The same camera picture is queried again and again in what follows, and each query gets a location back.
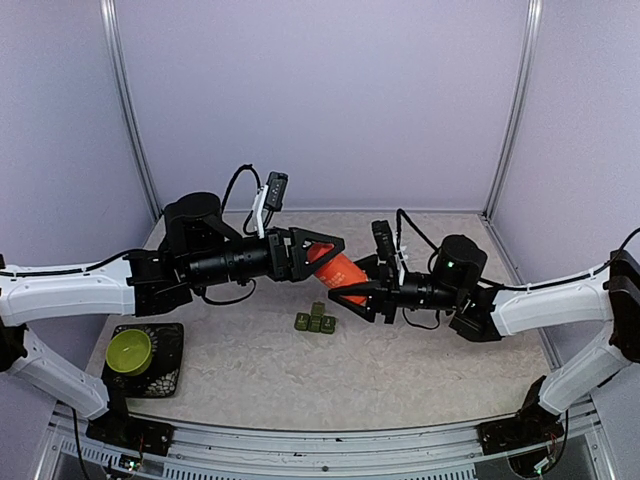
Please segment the red bottle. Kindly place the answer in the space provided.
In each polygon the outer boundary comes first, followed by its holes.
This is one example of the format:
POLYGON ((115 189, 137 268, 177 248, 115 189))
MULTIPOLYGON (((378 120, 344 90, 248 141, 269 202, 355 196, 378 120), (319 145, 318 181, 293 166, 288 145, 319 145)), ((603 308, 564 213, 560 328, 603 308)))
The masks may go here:
MULTIPOLYGON (((308 260, 315 262, 332 250, 330 244, 313 244, 308 250, 308 260)), ((343 253, 321 266, 314 276, 329 289, 368 281, 366 273, 343 253)))

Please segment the green pill organizer box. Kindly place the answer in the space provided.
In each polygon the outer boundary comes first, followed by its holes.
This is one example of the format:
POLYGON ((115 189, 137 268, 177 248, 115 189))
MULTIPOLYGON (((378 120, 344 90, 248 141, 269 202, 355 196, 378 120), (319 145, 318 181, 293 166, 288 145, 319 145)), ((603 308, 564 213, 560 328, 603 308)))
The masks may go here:
POLYGON ((312 333, 334 334, 337 319, 326 313, 324 302, 313 302, 309 312, 298 312, 294 320, 294 329, 312 333))

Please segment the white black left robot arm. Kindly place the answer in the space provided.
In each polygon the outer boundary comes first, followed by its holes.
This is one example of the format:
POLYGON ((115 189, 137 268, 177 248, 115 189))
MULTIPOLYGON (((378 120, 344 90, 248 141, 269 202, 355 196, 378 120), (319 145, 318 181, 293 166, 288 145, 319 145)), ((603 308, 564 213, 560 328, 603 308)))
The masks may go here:
POLYGON ((297 227, 242 236, 222 219, 213 193, 188 194, 164 210, 165 236, 156 250, 133 249, 95 264, 43 270, 1 267, 1 369, 99 419, 121 445, 140 434, 137 418, 104 382, 56 354, 28 328, 36 320, 166 314, 210 286, 245 285, 266 276, 300 282, 345 248, 343 239, 297 227))

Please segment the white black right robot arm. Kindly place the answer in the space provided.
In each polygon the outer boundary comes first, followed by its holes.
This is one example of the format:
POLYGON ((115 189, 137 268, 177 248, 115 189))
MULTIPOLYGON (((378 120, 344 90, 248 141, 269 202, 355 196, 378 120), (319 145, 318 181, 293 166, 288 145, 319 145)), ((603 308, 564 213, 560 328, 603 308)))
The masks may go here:
POLYGON ((482 276, 488 256, 470 238, 446 236, 428 273, 408 272, 383 222, 377 251, 360 261, 371 278, 336 287, 329 297, 368 322, 394 321, 400 308, 444 311, 451 328, 471 342, 494 342, 539 328, 600 321, 603 328, 572 359, 536 381, 511 426, 523 444, 535 442, 571 404, 639 360, 639 264, 624 248, 573 276, 522 286, 482 276))

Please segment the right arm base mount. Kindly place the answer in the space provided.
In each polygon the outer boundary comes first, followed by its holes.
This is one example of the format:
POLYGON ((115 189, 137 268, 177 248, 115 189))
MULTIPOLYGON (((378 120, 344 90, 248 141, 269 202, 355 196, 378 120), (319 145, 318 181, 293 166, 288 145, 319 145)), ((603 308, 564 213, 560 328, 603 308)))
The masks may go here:
POLYGON ((523 405, 513 416, 477 426, 484 455, 524 448, 564 435, 560 415, 540 405, 540 390, 545 379, 542 376, 531 385, 523 405))

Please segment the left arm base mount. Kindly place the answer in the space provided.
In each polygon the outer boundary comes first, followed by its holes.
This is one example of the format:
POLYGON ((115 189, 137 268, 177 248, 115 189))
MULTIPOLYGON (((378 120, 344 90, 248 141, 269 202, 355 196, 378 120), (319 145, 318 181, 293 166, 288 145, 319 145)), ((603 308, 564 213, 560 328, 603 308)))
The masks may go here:
POLYGON ((143 454, 166 456, 174 431, 174 427, 169 423, 137 417, 122 420, 104 416, 89 421, 86 436, 143 454))

